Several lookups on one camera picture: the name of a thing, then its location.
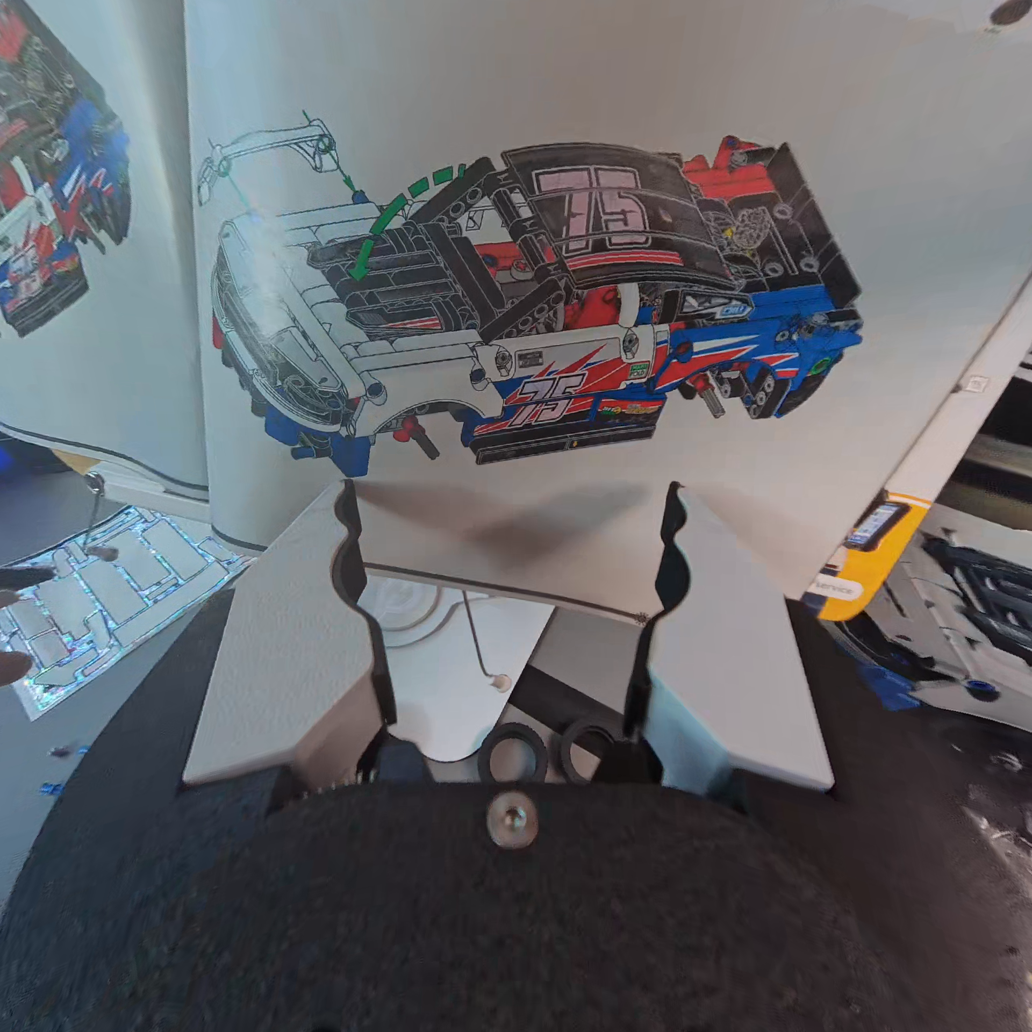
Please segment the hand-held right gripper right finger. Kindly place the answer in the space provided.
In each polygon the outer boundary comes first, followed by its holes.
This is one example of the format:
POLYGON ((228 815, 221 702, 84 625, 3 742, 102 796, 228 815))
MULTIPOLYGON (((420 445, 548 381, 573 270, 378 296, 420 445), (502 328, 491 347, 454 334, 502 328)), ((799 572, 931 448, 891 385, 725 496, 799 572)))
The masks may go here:
POLYGON ((835 777, 780 588, 729 526, 672 482, 655 592, 625 705, 662 785, 713 797, 736 772, 800 789, 835 777))

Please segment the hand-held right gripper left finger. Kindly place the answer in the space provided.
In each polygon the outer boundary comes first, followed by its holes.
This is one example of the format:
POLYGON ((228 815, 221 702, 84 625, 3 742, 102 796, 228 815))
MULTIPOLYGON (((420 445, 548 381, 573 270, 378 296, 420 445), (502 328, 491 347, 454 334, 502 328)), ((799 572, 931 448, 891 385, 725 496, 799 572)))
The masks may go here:
POLYGON ((326 488, 234 588, 184 767, 188 786, 286 767, 304 786, 353 783, 397 719, 367 587, 355 485, 326 488))

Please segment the white book stand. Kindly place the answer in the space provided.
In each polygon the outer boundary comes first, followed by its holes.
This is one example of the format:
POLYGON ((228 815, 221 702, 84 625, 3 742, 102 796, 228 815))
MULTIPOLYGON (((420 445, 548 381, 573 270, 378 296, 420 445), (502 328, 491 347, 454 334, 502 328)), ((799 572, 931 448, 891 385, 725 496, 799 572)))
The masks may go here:
POLYGON ((372 578, 397 719, 387 729, 437 762, 467 757, 496 724, 556 611, 544 600, 372 578))

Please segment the brick set instruction booklet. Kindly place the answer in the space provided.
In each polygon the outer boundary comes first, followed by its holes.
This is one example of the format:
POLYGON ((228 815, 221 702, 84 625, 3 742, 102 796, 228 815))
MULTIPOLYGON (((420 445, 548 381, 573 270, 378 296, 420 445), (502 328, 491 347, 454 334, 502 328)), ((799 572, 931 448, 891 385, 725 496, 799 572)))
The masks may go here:
POLYGON ((2 430, 627 618, 676 482, 800 598, 1027 349, 1005 9, 2 2, 2 430))

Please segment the holographic sticker sheet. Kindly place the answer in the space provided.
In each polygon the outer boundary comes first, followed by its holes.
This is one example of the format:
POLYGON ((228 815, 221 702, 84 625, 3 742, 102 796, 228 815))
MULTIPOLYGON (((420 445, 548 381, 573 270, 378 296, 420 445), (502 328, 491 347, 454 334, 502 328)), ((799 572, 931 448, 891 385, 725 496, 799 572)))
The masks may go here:
POLYGON ((1 613, 2 650, 33 659, 10 685, 28 719, 84 689, 249 563, 205 524, 125 507, 91 535, 72 535, 11 565, 54 573, 20 589, 1 613))

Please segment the black toy set box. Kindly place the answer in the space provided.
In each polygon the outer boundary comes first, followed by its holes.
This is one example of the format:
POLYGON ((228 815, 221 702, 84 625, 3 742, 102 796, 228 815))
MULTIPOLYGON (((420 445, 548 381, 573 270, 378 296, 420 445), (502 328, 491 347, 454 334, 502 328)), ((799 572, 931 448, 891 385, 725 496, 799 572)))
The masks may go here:
POLYGON ((890 709, 1029 732, 1031 287, 801 598, 890 709))

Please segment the scattered small blue bricks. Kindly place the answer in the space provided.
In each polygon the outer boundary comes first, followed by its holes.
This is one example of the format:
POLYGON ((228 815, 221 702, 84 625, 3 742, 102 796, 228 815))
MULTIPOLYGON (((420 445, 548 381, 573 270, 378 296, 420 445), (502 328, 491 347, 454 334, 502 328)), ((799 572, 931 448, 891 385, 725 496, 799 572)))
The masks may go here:
MULTIPOLYGON (((72 767, 70 769, 72 770, 80 757, 85 756, 90 751, 90 748, 91 746, 89 744, 55 746, 49 750, 47 756, 63 764, 71 764, 72 767)), ((66 783, 67 777, 62 775, 61 778, 56 781, 47 781, 42 784, 39 793, 50 797, 59 797, 62 793, 64 793, 66 783)))

